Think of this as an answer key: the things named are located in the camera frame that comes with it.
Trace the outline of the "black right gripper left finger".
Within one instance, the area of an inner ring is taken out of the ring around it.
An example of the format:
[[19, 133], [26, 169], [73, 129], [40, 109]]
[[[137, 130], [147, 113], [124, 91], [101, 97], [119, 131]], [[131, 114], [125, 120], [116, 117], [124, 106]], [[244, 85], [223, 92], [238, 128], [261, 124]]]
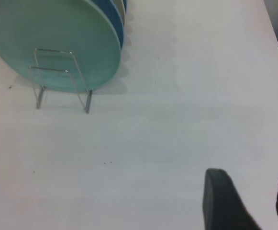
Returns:
[[206, 170], [202, 210], [206, 230], [260, 229], [246, 210], [232, 179], [223, 169]]

